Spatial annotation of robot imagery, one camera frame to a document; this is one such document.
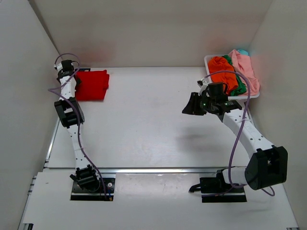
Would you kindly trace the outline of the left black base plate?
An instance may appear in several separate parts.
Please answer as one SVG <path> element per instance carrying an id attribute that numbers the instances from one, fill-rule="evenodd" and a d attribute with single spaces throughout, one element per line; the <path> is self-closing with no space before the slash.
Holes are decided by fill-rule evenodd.
<path id="1" fill-rule="evenodd" d="M 104 191 L 103 185 L 98 183 L 92 189 L 80 188 L 77 182 L 73 182 L 71 189 L 71 201 L 113 201 L 114 191 L 115 191 L 115 177 L 105 177 L 103 178 L 106 191 Z"/>

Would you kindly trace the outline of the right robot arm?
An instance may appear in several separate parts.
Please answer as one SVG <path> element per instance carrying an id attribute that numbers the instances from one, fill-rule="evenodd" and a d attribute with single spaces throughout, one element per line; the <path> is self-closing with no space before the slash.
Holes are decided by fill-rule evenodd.
<path id="1" fill-rule="evenodd" d="M 219 117 L 236 136 L 235 145 L 241 143 L 245 148 L 249 162 L 246 167 L 234 167 L 232 149 L 228 167 L 218 170 L 216 177 L 202 179 L 189 192 L 201 190 L 205 193 L 223 193 L 232 188 L 249 186 L 260 190 L 287 179 L 288 152 L 267 140 L 247 118 L 245 108 L 236 100 L 229 100 L 224 83 L 205 83 L 198 81 L 199 92 L 192 92 L 182 113 L 186 115 L 212 114 Z"/>

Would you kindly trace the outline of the green t-shirt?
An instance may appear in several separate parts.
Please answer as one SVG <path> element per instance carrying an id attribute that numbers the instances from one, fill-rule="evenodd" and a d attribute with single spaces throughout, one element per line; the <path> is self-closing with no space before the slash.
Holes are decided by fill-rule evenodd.
<path id="1" fill-rule="evenodd" d="M 228 55 L 223 55 L 222 57 L 228 63 L 228 65 L 225 67 L 226 70 L 235 72 L 231 58 Z M 245 84 L 236 74 L 224 73 L 223 82 L 227 84 L 227 89 L 228 89 L 227 94 L 229 96 L 239 96 L 247 92 Z"/>

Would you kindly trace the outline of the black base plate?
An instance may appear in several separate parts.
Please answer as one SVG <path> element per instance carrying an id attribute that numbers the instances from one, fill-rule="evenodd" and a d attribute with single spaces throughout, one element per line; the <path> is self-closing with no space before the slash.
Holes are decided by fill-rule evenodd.
<path id="1" fill-rule="evenodd" d="M 233 188 L 221 179 L 201 177 L 202 203 L 245 203 L 247 202 L 244 188 Z"/>
<path id="2" fill-rule="evenodd" d="M 73 182 L 71 189 L 71 201 L 113 201 L 114 191 L 115 191 L 115 177 L 105 177 L 103 178 L 106 191 L 104 191 L 103 185 L 98 183 L 92 189 L 80 188 L 77 182 Z"/>

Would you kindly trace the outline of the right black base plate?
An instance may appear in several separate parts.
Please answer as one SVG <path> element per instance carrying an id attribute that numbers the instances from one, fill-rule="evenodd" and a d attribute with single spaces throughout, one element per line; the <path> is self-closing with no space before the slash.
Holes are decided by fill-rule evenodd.
<path id="1" fill-rule="evenodd" d="M 233 188 L 221 179 L 201 177 L 202 203 L 245 203 L 247 202 L 244 188 Z"/>

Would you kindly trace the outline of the aluminium table rail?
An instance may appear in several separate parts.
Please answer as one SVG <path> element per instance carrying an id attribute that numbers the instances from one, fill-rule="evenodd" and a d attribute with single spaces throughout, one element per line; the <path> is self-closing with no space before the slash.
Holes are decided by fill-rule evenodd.
<path id="1" fill-rule="evenodd" d="M 192 168 L 99 168 L 100 173 L 115 174 L 115 173 L 216 173 L 218 170 L 225 167 L 192 167 Z"/>

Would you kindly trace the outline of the pink t-shirt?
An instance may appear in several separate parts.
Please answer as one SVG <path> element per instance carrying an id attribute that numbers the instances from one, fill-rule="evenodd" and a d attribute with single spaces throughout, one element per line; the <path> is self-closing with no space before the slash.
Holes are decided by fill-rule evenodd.
<path id="1" fill-rule="evenodd" d="M 260 91 L 260 84 L 254 75 L 250 56 L 241 54 L 235 49 L 233 49 L 228 55 L 231 58 L 234 70 L 240 74 L 243 74 L 248 79 L 251 89 L 251 96 L 258 95 Z"/>

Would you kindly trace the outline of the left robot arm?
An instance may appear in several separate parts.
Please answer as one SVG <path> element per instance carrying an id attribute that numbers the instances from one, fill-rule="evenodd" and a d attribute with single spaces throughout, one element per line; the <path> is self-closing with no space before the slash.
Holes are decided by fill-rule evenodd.
<path id="1" fill-rule="evenodd" d="M 59 120 L 67 129 L 72 142 L 75 158 L 75 173 L 70 178 L 82 189 L 90 193 L 100 189 L 100 178 L 87 159 L 81 146 L 80 127 L 84 123 L 84 115 L 75 98 L 77 80 L 73 75 L 74 61 L 64 60 L 54 67 L 58 72 L 57 81 L 60 83 L 59 100 L 54 102 Z"/>

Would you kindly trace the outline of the light blue t-shirt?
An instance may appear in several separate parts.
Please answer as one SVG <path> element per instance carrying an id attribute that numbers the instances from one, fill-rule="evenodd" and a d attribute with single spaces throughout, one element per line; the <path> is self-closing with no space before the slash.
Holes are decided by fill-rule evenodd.
<path id="1" fill-rule="evenodd" d="M 246 51 L 246 50 L 243 50 L 243 49 L 238 49 L 237 51 L 238 51 L 238 53 L 240 53 L 240 54 L 242 54 L 242 55 L 246 55 L 246 56 L 248 56 L 248 55 L 249 55 L 249 52 L 248 52 L 248 51 Z"/>

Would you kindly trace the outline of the red t-shirt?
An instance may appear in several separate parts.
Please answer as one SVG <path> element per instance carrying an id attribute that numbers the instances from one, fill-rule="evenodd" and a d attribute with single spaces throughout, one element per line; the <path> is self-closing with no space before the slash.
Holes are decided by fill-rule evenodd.
<path id="1" fill-rule="evenodd" d="M 109 88 L 109 77 L 107 70 L 79 71 L 76 78 L 81 82 L 75 88 L 77 101 L 103 101 Z"/>

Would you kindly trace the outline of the orange t-shirt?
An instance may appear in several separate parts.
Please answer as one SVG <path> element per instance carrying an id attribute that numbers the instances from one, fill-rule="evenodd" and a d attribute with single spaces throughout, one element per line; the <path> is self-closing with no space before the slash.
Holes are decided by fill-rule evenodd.
<path id="1" fill-rule="evenodd" d="M 228 63 L 223 57 L 213 57 L 208 62 L 209 72 L 210 72 L 210 74 L 213 74 L 213 75 L 211 75 L 212 82 L 223 82 L 224 73 L 233 73 L 233 71 L 226 70 L 225 67 L 227 65 L 228 65 Z"/>

